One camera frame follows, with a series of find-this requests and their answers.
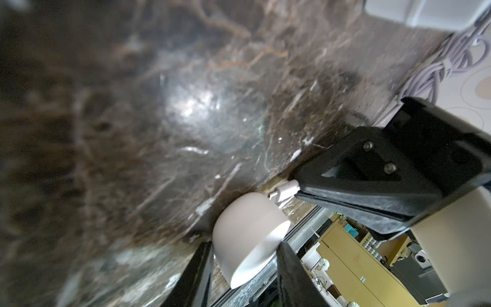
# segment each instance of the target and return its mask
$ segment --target dark brown marble surface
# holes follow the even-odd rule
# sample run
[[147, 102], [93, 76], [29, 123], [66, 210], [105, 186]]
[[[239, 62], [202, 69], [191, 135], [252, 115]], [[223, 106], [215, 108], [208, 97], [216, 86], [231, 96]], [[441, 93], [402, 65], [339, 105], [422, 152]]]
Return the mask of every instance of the dark brown marble surface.
[[446, 36], [362, 3], [4, 1], [0, 306], [161, 304], [227, 204], [373, 123]]

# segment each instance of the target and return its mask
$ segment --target white cable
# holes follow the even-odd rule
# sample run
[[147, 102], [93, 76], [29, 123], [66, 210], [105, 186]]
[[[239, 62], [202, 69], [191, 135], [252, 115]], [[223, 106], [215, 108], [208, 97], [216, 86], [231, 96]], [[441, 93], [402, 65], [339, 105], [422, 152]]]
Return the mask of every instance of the white cable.
[[[436, 59], [409, 78], [397, 96], [397, 105], [375, 126], [379, 126], [379, 124], [392, 118], [402, 106], [401, 99], [404, 97], [423, 97], [432, 104], [436, 104], [439, 85], [444, 79], [464, 74], [481, 64], [488, 57], [491, 49], [489, 40], [483, 36], [490, 23], [491, 11], [481, 19], [476, 27], [452, 34], [443, 43]], [[470, 48], [476, 43], [484, 45], [484, 52], [479, 60], [473, 63]]]

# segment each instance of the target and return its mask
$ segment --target white object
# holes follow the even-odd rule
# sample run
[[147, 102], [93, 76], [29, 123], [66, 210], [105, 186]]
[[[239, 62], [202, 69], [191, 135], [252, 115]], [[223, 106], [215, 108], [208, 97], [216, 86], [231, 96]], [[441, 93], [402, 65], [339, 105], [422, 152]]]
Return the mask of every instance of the white object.
[[267, 265], [289, 227], [283, 212], [260, 193], [247, 193], [222, 212], [213, 228], [213, 248], [230, 288], [248, 282]]
[[327, 271], [329, 269], [329, 265], [329, 260], [322, 258], [321, 260], [319, 260], [319, 263], [317, 264], [317, 267], [315, 269], [319, 271]]
[[321, 255], [317, 252], [317, 247], [321, 243], [317, 242], [303, 255], [301, 261], [307, 270], [312, 270], [316, 264], [321, 260]]
[[297, 180], [291, 180], [285, 184], [277, 186], [274, 191], [268, 195], [268, 197], [274, 202], [281, 202], [294, 196], [298, 191], [300, 191], [299, 182]]
[[428, 258], [428, 255], [426, 255], [424, 250], [420, 250], [418, 253], [416, 253], [414, 259], [422, 269], [427, 269], [432, 266], [430, 259]]
[[[491, 31], [484, 36], [491, 40]], [[470, 48], [473, 59], [483, 54], [483, 46]], [[491, 57], [467, 73], [440, 84], [436, 105], [469, 124], [491, 134]]]
[[409, 27], [461, 31], [471, 26], [491, 0], [366, 0], [365, 11]]
[[451, 294], [448, 306], [491, 303], [491, 194], [472, 190], [411, 230]]
[[355, 302], [346, 302], [344, 297], [341, 295], [340, 297], [337, 298], [337, 301], [342, 307], [360, 307], [357, 303]]

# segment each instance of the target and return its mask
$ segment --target black device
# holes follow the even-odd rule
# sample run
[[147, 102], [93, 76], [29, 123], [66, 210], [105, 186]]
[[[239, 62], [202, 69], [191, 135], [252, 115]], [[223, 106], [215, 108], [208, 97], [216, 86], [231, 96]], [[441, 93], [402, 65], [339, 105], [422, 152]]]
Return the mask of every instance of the black device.
[[[277, 285], [282, 306], [329, 307], [305, 272], [300, 259], [286, 242], [276, 250], [278, 262]], [[198, 247], [172, 292], [161, 307], [207, 307], [213, 276], [211, 242]]]
[[413, 242], [408, 245], [408, 248], [412, 256], [394, 262], [393, 266], [389, 267], [390, 271], [403, 283], [419, 304], [427, 305], [446, 301], [448, 298], [444, 294], [448, 291], [433, 266], [431, 264], [425, 267], [419, 265], [420, 262], [427, 260], [418, 259], [422, 257], [417, 255], [421, 246]]
[[295, 197], [390, 240], [491, 181], [491, 137], [421, 98], [385, 128], [358, 127], [299, 167]]

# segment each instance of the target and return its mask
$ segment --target screw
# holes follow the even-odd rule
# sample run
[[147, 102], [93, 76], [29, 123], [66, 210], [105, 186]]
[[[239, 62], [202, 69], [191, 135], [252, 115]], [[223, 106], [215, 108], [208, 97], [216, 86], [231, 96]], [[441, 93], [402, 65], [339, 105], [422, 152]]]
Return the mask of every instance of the screw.
[[370, 149], [373, 148], [373, 143], [372, 142], [366, 142], [365, 144], [363, 144], [363, 150], [365, 151], [370, 151]]
[[393, 172], [397, 171], [397, 166], [395, 166], [395, 164], [393, 163], [387, 163], [384, 167], [383, 167], [383, 171], [386, 173], [386, 174], [392, 174]]

